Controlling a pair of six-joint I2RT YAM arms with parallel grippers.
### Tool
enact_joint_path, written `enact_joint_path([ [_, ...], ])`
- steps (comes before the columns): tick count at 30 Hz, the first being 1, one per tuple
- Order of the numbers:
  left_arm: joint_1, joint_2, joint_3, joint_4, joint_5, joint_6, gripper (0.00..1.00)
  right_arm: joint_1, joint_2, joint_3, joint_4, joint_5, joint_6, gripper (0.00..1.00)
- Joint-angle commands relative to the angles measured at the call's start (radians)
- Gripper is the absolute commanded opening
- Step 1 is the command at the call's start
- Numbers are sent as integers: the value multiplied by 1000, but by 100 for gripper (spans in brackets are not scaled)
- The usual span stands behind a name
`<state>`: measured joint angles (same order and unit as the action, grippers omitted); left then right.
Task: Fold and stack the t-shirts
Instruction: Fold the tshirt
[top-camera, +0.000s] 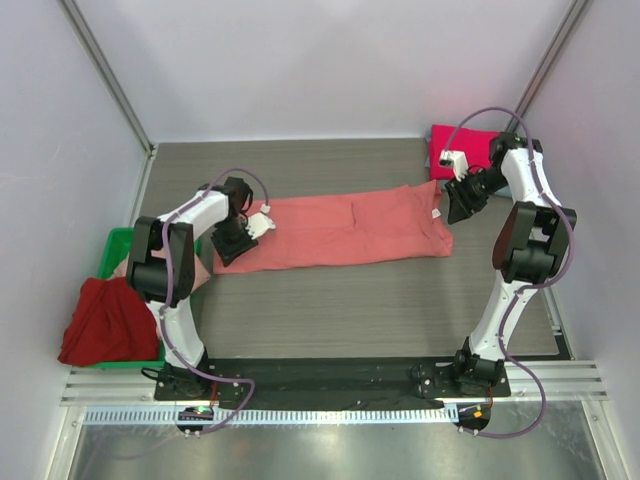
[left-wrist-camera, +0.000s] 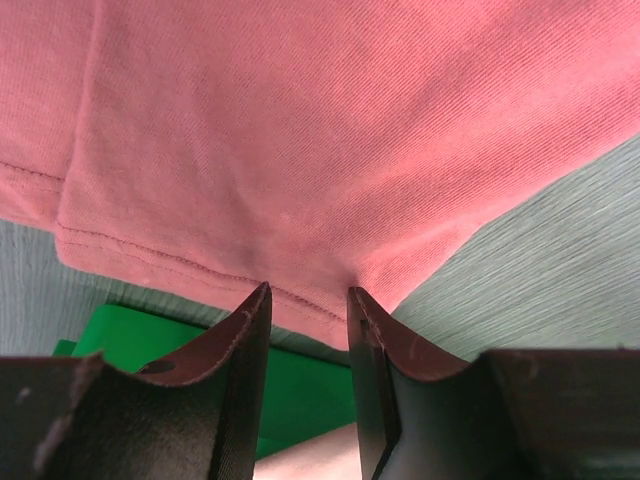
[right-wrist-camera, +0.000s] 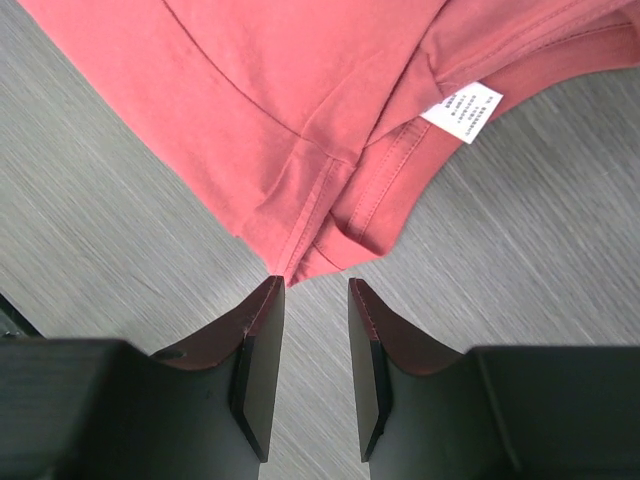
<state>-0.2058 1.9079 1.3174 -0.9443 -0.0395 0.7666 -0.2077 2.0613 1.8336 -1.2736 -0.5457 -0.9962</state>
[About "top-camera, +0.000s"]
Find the coral pink t shirt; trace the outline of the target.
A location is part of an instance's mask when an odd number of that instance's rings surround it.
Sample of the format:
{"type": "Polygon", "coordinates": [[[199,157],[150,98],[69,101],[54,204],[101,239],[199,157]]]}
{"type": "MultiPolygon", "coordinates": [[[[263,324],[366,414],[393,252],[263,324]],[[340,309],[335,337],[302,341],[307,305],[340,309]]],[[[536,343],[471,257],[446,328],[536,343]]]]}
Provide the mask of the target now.
{"type": "Polygon", "coordinates": [[[449,257],[453,235],[439,211],[435,181],[364,193],[270,201],[275,228],[259,245],[215,274],[243,274],[314,266],[351,266],[418,257],[449,257]]]}

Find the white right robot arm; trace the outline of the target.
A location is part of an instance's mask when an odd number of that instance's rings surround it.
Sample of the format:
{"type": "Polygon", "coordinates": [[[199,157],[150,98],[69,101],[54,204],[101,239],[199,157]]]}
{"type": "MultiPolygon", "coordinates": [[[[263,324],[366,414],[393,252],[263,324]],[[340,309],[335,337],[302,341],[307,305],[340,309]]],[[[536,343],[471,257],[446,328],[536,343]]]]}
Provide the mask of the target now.
{"type": "Polygon", "coordinates": [[[567,265],[577,214],[551,192],[541,144],[514,133],[489,143],[488,167],[472,170],[459,151],[445,150],[440,162],[453,168],[445,189],[450,224],[480,212],[489,197],[508,188],[513,206],[494,244],[496,280],[485,311],[457,351],[451,367],[453,388],[481,396],[504,378],[507,347],[522,312],[535,293],[559,277],[567,265]]]}

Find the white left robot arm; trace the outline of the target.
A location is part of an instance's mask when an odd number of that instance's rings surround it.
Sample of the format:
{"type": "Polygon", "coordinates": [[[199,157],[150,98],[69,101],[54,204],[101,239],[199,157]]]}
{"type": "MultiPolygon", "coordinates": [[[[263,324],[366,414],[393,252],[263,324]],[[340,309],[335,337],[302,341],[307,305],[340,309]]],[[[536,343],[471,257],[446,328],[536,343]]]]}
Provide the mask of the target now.
{"type": "Polygon", "coordinates": [[[159,216],[141,216],[133,230],[126,281],[154,316],[164,344],[164,371],[198,400],[215,377],[195,327],[190,296],[196,280],[195,243],[208,230],[222,265],[258,245],[247,216],[253,190],[242,178],[200,187],[182,205],[159,216]]]}

